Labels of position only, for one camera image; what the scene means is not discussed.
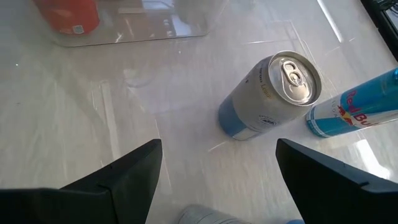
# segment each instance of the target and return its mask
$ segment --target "orange can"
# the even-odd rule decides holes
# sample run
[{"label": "orange can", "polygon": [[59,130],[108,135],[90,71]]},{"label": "orange can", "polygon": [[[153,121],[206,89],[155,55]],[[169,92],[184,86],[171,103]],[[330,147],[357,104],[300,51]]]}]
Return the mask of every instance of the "orange can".
[{"label": "orange can", "polygon": [[100,24],[95,0],[33,0],[51,28],[63,34],[89,34]]}]

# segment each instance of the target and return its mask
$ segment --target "black object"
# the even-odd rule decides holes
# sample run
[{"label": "black object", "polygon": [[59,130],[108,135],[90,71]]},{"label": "black object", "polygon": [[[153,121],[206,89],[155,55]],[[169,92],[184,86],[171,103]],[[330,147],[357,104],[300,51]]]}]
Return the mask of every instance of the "black object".
[{"label": "black object", "polygon": [[60,190],[0,190],[2,223],[145,224],[161,163],[154,139]]},{"label": "black object", "polygon": [[305,224],[398,223],[398,184],[287,139],[276,158]]},{"label": "black object", "polygon": [[381,36],[398,60],[397,0],[361,0]]}]

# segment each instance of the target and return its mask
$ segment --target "table surface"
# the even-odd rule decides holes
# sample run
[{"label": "table surface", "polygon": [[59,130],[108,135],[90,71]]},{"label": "table surface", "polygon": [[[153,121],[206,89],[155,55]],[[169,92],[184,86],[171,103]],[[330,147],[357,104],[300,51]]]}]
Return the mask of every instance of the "table surface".
[{"label": "table surface", "polygon": [[395,68],[360,1],[230,0],[203,37],[80,48],[52,44],[7,7],[0,15],[12,18],[0,26],[2,188],[62,187],[154,138],[164,159],[147,223],[172,223],[191,203],[254,223],[300,218],[279,138],[398,182],[397,122],[320,139],[300,118],[250,141],[217,123],[223,99],[281,50],[316,64],[319,101]]}]

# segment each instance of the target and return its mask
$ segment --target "barcode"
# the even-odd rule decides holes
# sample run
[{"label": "barcode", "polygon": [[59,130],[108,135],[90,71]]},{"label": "barcode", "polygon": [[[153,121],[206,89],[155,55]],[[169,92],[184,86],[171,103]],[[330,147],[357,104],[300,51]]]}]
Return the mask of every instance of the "barcode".
[{"label": "barcode", "polygon": [[84,34],[85,30],[83,29],[83,26],[78,25],[73,27],[73,32],[75,34]]}]

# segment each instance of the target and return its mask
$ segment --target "clear plastic container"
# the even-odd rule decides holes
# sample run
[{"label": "clear plastic container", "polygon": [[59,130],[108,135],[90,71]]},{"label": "clear plastic container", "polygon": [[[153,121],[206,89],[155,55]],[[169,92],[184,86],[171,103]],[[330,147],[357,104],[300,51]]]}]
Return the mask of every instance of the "clear plastic container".
[{"label": "clear plastic container", "polygon": [[206,35],[227,0],[29,0],[31,21],[77,47]]}]

